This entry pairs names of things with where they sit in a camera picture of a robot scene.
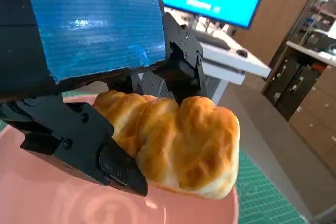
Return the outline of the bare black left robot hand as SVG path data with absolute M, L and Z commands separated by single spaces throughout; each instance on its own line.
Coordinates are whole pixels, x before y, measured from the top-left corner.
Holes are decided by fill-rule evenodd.
M 96 81 L 142 94 L 140 72 L 163 78 L 175 100 L 207 95 L 203 49 L 162 0 L 1 0 L 1 120 L 21 148 L 90 182 L 146 196 L 114 127 L 62 93 Z

